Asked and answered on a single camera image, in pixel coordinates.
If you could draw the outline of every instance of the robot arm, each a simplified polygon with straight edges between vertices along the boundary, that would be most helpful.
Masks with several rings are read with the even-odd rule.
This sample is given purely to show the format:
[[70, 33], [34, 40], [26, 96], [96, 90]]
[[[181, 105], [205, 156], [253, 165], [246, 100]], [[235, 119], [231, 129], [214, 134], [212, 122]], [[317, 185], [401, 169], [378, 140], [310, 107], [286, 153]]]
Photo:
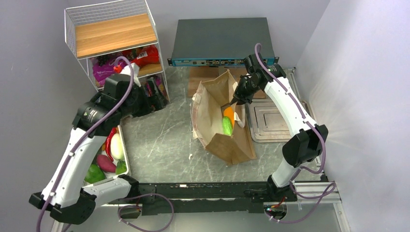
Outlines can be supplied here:
[[83, 188], [81, 181], [111, 129], [118, 126], [122, 118], [141, 114], [139, 110], [146, 96], [137, 84], [133, 84], [131, 92], [121, 106], [96, 127], [74, 152], [71, 152], [74, 144], [86, 131], [118, 103], [129, 85], [129, 75], [115, 74], [106, 79], [103, 92], [97, 93], [78, 109], [63, 158], [43, 191], [31, 195], [29, 202], [32, 205], [42, 209], [45, 204], [48, 204], [46, 210], [50, 211], [50, 216], [55, 220], [81, 224], [91, 215], [96, 206], [115, 199], [139, 195], [136, 192], [138, 182], [126, 175], [92, 187]]
[[283, 159], [279, 168], [269, 176], [267, 192], [272, 196], [280, 196], [289, 188], [289, 182], [301, 165], [314, 160], [322, 151], [322, 146], [317, 135], [307, 123], [314, 125], [324, 140], [328, 130], [325, 125], [318, 126], [304, 110], [301, 103], [295, 98], [289, 80], [283, 69], [278, 65], [265, 67], [277, 78], [273, 78], [262, 68], [256, 56], [263, 60], [261, 55], [254, 54], [244, 59], [244, 64], [249, 73], [241, 76], [238, 87], [234, 92], [231, 104], [251, 103], [253, 95], [262, 89], [275, 103], [289, 128], [291, 139], [283, 146]]

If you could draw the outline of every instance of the white radish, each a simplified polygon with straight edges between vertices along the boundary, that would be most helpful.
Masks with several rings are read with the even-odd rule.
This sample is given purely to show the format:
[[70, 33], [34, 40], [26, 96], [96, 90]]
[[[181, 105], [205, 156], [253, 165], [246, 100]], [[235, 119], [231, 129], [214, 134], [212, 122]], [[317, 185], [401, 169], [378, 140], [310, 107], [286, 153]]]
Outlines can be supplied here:
[[116, 160], [124, 160], [124, 149], [122, 147], [121, 137], [118, 133], [111, 138], [111, 156]]

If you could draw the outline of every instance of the wooden board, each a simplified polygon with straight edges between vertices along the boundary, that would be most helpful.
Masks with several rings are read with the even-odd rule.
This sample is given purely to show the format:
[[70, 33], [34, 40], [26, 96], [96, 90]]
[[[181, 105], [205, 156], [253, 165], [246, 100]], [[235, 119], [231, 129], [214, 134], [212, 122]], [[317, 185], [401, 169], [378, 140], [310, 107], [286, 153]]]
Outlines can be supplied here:
[[138, 76], [145, 76], [148, 74], [158, 73], [162, 71], [161, 64], [147, 64], [140, 69]]
[[[229, 72], [238, 82], [239, 82], [240, 75], [246, 74], [245, 68], [231, 68], [229, 69]], [[192, 96], [196, 93], [196, 89], [198, 88], [199, 83], [201, 81], [210, 81], [210, 80], [217, 78], [218, 76], [219, 76], [218, 68], [191, 67], [190, 76], [188, 80], [188, 97], [192, 98]], [[266, 94], [260, 90], [253, 97], [255, 99], [265, 99]]]
[[75, 27], [77, 58], [154, 43], [157, 37], [147, 14]]

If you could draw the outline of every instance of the green fruit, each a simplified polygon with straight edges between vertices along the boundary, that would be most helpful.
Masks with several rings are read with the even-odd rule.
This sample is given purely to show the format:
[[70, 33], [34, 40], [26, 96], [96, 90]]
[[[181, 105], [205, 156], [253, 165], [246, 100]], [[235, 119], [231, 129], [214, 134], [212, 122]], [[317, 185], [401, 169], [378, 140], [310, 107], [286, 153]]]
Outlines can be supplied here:
[[102, 181], [105, 179], [104, 173], [96, 164], [91, 164], [90, 168], [87, 171], [85, 181], [89, 182], [90, 184], [94, 184], [96, 182]]
[[227, 116], [224, 116], [222, 118], [222, 126], [223, 126], [223, 133], [231, 136], [232, 135], [232, 122]]
[[117, 167], [116, 167], [116, 174], [121, 174], [127, 171], [127, 165], [125, 164], [125, 161], [118, 161]]

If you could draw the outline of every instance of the white wire rack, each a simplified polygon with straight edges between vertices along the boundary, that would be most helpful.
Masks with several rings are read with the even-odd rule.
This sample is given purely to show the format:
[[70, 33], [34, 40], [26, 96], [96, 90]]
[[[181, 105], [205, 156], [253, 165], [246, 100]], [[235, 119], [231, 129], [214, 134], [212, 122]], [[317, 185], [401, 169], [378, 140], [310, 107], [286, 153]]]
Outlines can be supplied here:
[[[137, 48], [137, 47], [151, 45], [151, 44], [156, 45], [159, 51], [159, 55], [160, 55], [161, 71], [150, 73], [144, 76], [140, 76], [138, 78], [147, 77], [153, 74], [160, 74], [163, 79], [167, 94], [169, 94], [168, 85], [167, 85], [165, 72], [164, 72], [164, 65], [163, 65], [161, 49], [158, 43], [158, 34], [157, 34], [157, 29], [155, 27], [155, 21], [152, 18], [151, 11], [149, 10], [148, 4], [145, 0], [117, 0], [117, 1], [111, 1], [111, 2], [106, 2], [106, 3], [72, 7], [72, 8], [65, 9], [64, 10], [65, 43], [68, 45], [69, 49], [74, 54], [74, 56], [77, 57], [76, 33], [75, 33], [76, 32], [75, 28], [77, 26], [91, 24], [91, 23], [98, 23], [102, 21], [113, 20], [113, 19], [118, 19], [118, 18], [123, 18], [123, 17], [128, 17], [128, 16], [141, 15], [141, 14], [148, 15], [148, 18], [154, 29], [157, 41], [154, 43], [144, 44], [144, 45], [136, 44], [136, 46], [127, 47], [127, 49]], [[92, 64], [89, 58], [99, 56], [99, 55], [118, 52], [120, 50], [121, 49], [116, 50], [116, 51], [107, 51], [106, 53], [102, 53], [102, 54], [100, 53], [100, 54], [88, 56], [85, 58], [77, 58], [79, 64], [83, 68], [84, 72], [87, 74], [88, 78], [90, 79], [91, 83], [94, 85], [96, 90], [99, 90], [101, 88], [98, 86], [94, 78], [94, 75], [92, 73]]]

